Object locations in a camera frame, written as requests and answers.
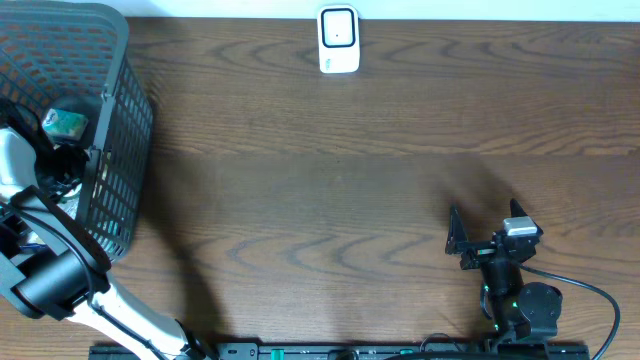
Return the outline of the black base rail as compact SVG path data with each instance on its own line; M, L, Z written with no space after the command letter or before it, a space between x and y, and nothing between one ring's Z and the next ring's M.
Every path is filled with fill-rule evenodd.
M215 346L219 359L225 360L295 360L295 359L387 359L389 357L418 352L447 352L480 354L489 352L481 343L447 342L444 338L430 340L426 344L276 344L219 343ZM500 355L515 356L517 359L560 359L587 360L590 358L586 345L504 345L499 347Z

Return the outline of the teal tissue pack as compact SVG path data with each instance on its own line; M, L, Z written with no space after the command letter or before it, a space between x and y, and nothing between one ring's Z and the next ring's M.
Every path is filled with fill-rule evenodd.
M88 123L85 115L52 108L42 120L42 127L50 138L79 141Z

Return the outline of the white barcode scanner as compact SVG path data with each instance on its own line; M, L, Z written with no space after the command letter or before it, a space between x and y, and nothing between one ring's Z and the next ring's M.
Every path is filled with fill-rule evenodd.
M353 73L360 66L359 14L351 5L328 5L317 16L319 69Z

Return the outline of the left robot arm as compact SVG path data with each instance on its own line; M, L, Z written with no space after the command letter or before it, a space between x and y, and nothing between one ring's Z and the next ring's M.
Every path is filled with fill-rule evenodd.
M15 130L1 132L1 208L45 242L25 254L1 250L1 295L20 313L91 327L140 359L216 359L219 354L175 319L129 292L111 275L95 239L36 185L36 153Z

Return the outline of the grey plastic mesh basket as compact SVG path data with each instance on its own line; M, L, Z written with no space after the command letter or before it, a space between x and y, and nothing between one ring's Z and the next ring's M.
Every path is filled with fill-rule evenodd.
M112 261L133 242L153 127L128 40L126 19L104 4L1 4L1 95L39 116L56 108L88 118L76 219Z

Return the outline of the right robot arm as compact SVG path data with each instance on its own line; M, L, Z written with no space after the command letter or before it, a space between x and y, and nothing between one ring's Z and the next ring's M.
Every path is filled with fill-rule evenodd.
M551 285L523 281L521 266L536 255L543 230L515 199L510 212L489 240L471 241L452 206L445 253L458 255L461 269L481 272L483 300L489 303L498 343L543 342L558 334L563 296Z

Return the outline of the white blue-edged snack bag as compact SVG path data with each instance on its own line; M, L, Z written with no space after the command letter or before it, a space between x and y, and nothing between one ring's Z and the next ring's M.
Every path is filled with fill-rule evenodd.
M82 185L79 184L70 192L65 194L57 203L57 205L72 219L76 218L78 212L81 191Z

